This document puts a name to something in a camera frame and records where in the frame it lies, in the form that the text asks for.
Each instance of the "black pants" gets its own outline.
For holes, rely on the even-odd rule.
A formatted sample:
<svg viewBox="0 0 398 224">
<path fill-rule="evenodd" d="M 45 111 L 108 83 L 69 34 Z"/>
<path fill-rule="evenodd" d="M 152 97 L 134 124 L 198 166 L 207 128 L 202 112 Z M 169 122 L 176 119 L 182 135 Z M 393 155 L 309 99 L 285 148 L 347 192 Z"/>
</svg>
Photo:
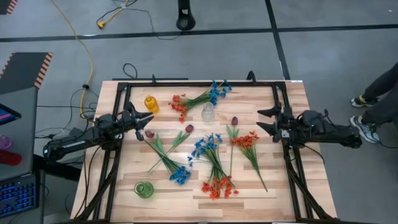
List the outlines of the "black pants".
<svg viewBox="0 0 398 224">
<path fill-rule="evenodd" d="M 389 93 L 371 109 L 363 114 L 364 123 L 377 125 L 391 122 L 398 116 L 398 63 L 377 78 L 363 94 L 366 101 L 371 101 L 378 96 Z"/>
</svg>

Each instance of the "computer monitor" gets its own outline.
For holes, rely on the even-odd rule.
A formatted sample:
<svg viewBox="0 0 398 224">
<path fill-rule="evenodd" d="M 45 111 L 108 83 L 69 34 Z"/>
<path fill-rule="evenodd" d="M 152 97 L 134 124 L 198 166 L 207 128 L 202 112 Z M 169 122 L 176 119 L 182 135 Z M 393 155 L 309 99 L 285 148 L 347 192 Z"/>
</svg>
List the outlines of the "computer monitor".
<svg viewBox="0 0 398 224">
<path fill-rule="evenodd" d="M 21 118 L 21 114 L 0 103 L 0 125 Z"/>
</svg>

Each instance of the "gray floor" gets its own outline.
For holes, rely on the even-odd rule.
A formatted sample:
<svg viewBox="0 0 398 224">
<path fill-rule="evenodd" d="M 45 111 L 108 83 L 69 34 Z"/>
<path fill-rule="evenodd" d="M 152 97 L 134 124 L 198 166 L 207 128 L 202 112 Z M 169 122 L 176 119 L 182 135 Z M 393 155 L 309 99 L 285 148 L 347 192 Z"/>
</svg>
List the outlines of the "gray floor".
<svg viewBox="0 0 398 224">
<path fill-rule="evenodd" d="M 80 35 L 150 32 L 145 13 L 125 11 L 104 30 L 95 20 L 114 4 L 109 0 L 57 1 Z M 272 0 L 279 27 L 353 26 L 398 23 L 396 0 Z M 140 0 L 135 8 L 149 10 L 156 31 L 174 31 L 175 1 Z M 261 0 L 192 0 L 195 30 L 269 28 L 267 9 Z M 19 1 L 10 16 L 0 16 L 1 37 L 71 35 L 61 15 L 47 0 Z M 289 32 L 280 35 L 290 76 L 303 80 L 310 106 L 328 108 L 335 123 L 363 112 L 349 105 L 378 75 L 398 58 L 398 30 L 347 30 Z M 257 78 L 281 80 L 282 71 L 272 34 L 193 35 L 176 40 L 155 37 L 85 40 L 94 57 L 91 83 L 100 92 L 101 82 L 124 77 L 122 65 L 133 63 L 140 77 L 188 77 L 190 79 L 240 79 L 253 70 Z M 53 52 L 53 60 L 39 91 L 40 105 L 68 105 L 90 72 L 84 49 L 74 40 L 0 43 L 0 62 L 12 52 Z M 80 96 L 73 99 L 78 105 Z M 86 105 L 96 101 L 89 94 Z M 38 108 L 37 130 L 64 126 L 69 109 Z M 85 123 L 73 110 L 70 127 Z M 382 140 L 398 145 L 398 132 L 387 124 Z M 41 154 L 46 141 L 37 141 Z M 343 220 L 395 223 L 398 220 L 398 150 L 364 143 L 360 149 L 322 145 L 326 171 L 338 216 Z M 67 218 L 68 197 L 73 203 L 76 183 L 47 177 L 46 223 Z"/>
</svg>

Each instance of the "sneaker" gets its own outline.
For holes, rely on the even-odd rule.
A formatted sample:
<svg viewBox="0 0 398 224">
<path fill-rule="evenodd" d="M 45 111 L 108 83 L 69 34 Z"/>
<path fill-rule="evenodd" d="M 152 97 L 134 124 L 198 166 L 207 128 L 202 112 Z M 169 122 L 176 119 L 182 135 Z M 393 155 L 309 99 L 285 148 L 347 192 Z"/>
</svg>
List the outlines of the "sneaker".
<svg viewBox="0 0 398 224">
<path fill-rule="evenodd" d="M 363 107 L 363 106 L 367 106 L 367 107 L 372 107 L 374 106 L 376 103 L 378 102 L 377 98 L 375 100 L 372 101 L 365 101 L 365 99 L 362 97 L 362 95 L 359 95 L 356 98 L 353 98 L 351 100 L 351 104 L 355 107 Z"/>
<path fill-rule="evenodd" d="M 355 128 L 358 128 L 360 135 L 370 143 L 377 143 L 380 141 L 380 137 L 376 132 L 375 124 L 363 124 L 359 120 L 359 116 L 353 116 L 349 119 L 349 122 Z"/>
</svg>

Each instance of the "desk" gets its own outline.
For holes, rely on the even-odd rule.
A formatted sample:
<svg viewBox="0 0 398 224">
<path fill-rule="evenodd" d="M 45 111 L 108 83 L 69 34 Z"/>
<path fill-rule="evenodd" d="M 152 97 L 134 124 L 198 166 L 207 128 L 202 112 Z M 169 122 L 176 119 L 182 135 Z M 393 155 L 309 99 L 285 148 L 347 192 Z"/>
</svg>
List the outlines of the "desk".
<svg viewBox="0 0 398 224">
<path fill-rule="evenodd" d="M 116 95 L 117 82 L 104 82 L 97 106 L 97 116 L 112 113 Z M 113 202 L 111 222 L 271 222 L 294 221 L 294 211 L 290 198 L 289 184 L 281 144 L 272 142 L 272 138 L 256 125 L 257 121 L 272 123 L 272 118 L 266 118 L 256 113 L 257 110 L 271 108 L 274 105 L 271 88 L 267 87 L 234 87 L 225 99 L 220 99 L 216 106 L 216 121 L 203 123 L 201 121 L 202 106 L 192 109 L 184 124 L 178 121 L 179 114 L 168 105 L 174 94 L 186 93 L 188 97 L 197 96 L 206 88 L 199 87 L 134 87 L 130 100 L 136 110 L 144 112 L 146 95 L 154 96 L 159 104 L 160 112 L 146 126 L 159 133 L 164 147 L 167 149 L 179 131 L 192 124 L 195 130 L 191 136 L 179 145 L 170 158 L 186 162 L 187 156 L 194 149 L 194 142 L 204 135 L 222 133 L 227 139 L 226 124 L 237 116 L 240 129 L 239 135 L 246 135 L 255 130 L 260 137 L 257 142 L 257 153 L 261 174 L 268 187 L 263 189 L 259 178 L 249 161 L 234 150 L 233 182 L 239 190 L 238 195 L 231 198 L 212 200 L 208 193 L 201 191 L 202 182 L 206 181 L 211 169 L 210 165 L 194 163 L 191 179 L 183 186 L 169 181 L 169 174 L 164 165 L 159 165 L 151 175 L 149 168 L 159 159 L 155 152 L 144 142 L 139 142 L 134 131 L 125 134 L 119 173 Z M 287 93 L 294 115 L 297 116 L 309 109 L 304 85 L 300 82 L 287 82 Z M 319 150 L 318 144 L 309 144 Z M 95 149 L 87 151 L 86 162 L 89 163 Z M 220 146 L 220 157 L 224 170 L 229 172 L 231 146 L 229 143 Z M 322 160 L 308 149 L 301 149 L 302 161 L 307 178 L 308 189 L 318 203 L 329 215 L 335 217 L 336 212 L 331 197 L 328 179 Z M 88 198 L 94 196 L 98 188 L 104 151 L 97 152 L 93 159 L 90 175 Z M 134 184 L 139 181 L 149 181 L 155 188 L 154 195 L 149 199 L 141 199 L 134 193 Z M 80 177 L 73 218 L 78 211 L 85 194 L 84 175 Z M 305 216 L 302 195 L 300 208 Z M 103 197 L 101 213 L 103 217 L 107 194 Z"/>
</svg>

